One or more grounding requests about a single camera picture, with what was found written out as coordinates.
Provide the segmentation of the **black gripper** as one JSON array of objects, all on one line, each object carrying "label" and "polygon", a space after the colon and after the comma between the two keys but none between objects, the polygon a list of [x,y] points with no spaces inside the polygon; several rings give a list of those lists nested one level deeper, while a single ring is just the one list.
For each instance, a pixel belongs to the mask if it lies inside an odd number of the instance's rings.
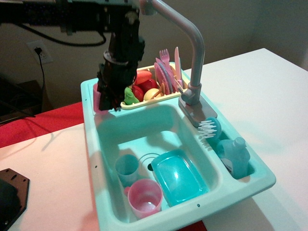
[{"label": "black gripper", "polygon": [[113,53],[108,50],[103,53],[104,63],[99,64],[98,87],[98,109],[100,111],[121,110],[124,100],[124,89],[131,85],[137,73],[138,62],[118,61]]}]

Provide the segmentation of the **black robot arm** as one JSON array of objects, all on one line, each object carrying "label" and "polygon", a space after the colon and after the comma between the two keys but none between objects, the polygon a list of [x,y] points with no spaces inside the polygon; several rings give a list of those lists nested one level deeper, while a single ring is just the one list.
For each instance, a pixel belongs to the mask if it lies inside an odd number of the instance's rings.
[{"label": "black robot arm", "polygon": [[89,0],[2,0],[1,23],[14,24],[58,44],[74,46],[44,35],[33,26],[58,26],[63,33],[96,31],[103,38],[98,43],[76,44],[76,47],[97,47],[110,43],[104,52],[104,62],[97,73],[98,109],[119,110],[125,98],[125,88],[132,85],[139,61],[144,54],[145,41],[139,36],[139,9],[132,2],[122,0],[102,2]]}]

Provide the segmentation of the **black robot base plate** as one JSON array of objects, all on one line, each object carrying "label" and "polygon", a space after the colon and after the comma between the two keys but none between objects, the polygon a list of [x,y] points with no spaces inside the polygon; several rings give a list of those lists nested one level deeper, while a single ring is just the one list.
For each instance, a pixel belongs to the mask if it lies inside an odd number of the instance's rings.
[{"label": "black robot base plate", "polygon": [[27,208],[30,179],[6,168],[0,171],[0,229],[7,231]]}]

